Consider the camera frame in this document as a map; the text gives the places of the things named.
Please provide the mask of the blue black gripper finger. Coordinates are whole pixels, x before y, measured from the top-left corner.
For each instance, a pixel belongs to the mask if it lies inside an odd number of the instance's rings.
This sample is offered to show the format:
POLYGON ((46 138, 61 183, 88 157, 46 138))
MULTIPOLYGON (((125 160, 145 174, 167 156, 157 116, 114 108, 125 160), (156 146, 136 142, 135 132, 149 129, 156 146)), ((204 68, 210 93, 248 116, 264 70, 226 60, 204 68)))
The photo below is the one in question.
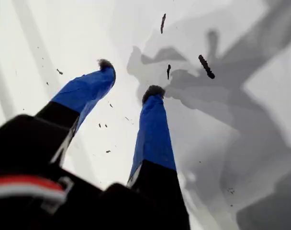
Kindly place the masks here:
POLYGON ((37 114, 54 126, 70 131, 69 145, 79 127, 95 105, 114 86, 116 72, 112 63, 99 59, 98 71, 70 80, 37 114))
POLYGON ((128 186, 150 201, 164 230, 190 229, 164 108, 165 90, 151 85, 142 98, 128 186))

